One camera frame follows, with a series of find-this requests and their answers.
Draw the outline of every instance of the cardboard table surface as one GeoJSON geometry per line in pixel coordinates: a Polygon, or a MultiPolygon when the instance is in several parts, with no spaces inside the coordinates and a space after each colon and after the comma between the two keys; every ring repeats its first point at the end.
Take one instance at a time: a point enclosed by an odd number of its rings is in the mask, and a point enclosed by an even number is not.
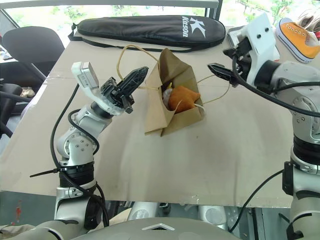
{"type": "MultiPolygon", "coordinates": [[[[107,39],[99,41],[118,46],[128,44],[107,39]]],[[[278,40],[277,46],[281,62],[295,61],[278,40]]],[[[231,67],[231,59],[222,53],[226,48],[229,48],[227,40],[206,50],[175,55],[191,65],[200,80],[211,75],[207,64],[231,67]]],[[[119,80],[116,64],[120,52],[116,48],[70,42],[32,100],[36,104],[26,112],[1,156],[1,190],[56,194],[57,174],[35,178],[29,178],[29,175],[55,167],[49,148],[50,134],[76,86],[71,65],[90,61],[102,85],[111,76],[119,80]]],[[[125,76],[142,66],[151,70],[155,64],[155,60],[145,53],[127,50],[120,71],[125,76]]],[[[320,56],[309,65],[319,68],[320,56]]],[[[202,101],[206,102],[221,96],[228,83],[212,77],[198,87],[202,101]]],[[[262,181],[290,160],[293,142],[290,112],[244,87],[230,88],[223,98],[204,105],[202,121],[163,137],[145,135],[147,91],[137,89],[133,97],[133,113],[114,117],[98,138],[100,150],[95,156],[94,174],[108,200],[240,206],[262,181]]],[[[79,90],[68,112],[91,102],[79,90]]],[[[55,139],[68,127],[65,116],[55,139]]],[[[289,207],[291,201],[292,198],[282,191],[282,178],[277,176],[249,205],[289,207]]]]}

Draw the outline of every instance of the white sole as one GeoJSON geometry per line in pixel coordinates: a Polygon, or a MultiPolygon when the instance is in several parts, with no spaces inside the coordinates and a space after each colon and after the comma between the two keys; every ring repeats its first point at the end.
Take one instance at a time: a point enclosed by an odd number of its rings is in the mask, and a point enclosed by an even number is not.
{"type": "Polygon", "coordinates": [[[292,53],[292,55],[301,63],[310,63],[313,58],[308,58],[305,55],[303,55],[296,47],[293,45],[289,39],[282,33],[280,29],[281,21],[276,26],[276,36],[279,38],[279,40],[286,46],[286,48],[292,53]]]}

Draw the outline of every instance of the red mark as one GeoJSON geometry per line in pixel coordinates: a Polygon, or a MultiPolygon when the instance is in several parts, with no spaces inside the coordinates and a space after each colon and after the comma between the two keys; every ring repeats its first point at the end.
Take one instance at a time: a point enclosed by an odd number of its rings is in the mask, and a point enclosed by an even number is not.
{"type": "Polygon", "coordinates": [[[17,221],[17,223],[19,223],[20,222],[20,215],[21,215],[21,200],[19,200],[18,201],[18,206],[16,207],[16,209],[15,209],[15,214],[16,214],[16,221],[17,221]]]}

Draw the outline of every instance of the brown paper bag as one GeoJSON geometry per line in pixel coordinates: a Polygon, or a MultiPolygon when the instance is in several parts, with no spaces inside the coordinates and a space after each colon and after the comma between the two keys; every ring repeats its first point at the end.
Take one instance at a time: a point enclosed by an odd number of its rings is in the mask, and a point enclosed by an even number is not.
{"type": "MultiPolygon", "coordinates": [[[[199,92],[192,67],[177,58],[168,48],[165,48],[145,81],[148,88],[145,134],[159,131],[163,136],[194,124],[204,117],[204,111],[200,107],[177,114],[166,108],[162,100],[162,89],[166,89],[170,82],[174,88],[182,85],[194,92],[199,92]]],[[[203,105],[201,99],[195,103],[203,105]]]]}

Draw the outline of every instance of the sneaker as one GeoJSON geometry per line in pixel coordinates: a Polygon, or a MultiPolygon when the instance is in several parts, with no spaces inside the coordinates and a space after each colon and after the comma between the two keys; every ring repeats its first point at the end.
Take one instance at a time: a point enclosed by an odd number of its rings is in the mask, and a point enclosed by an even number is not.
{"type": "Polygon", "coordinates": [[[312,9],[305,10],[298,18],[297,24],[303,27],[304,29],[308,27],[314,17],[315,11],[312,9]]]}
{"type": "Polygon", "coordinates": [[[320,13],[314,16],[310,24],[305,28],[310,32],[320,32],[320,13]]]}
{"type": "Polygon", "coordinates": [[[302,63],[310,63],[320,52],[319,42],[290,18],[281,19],[275,32],[279,40],[302,63]]]}

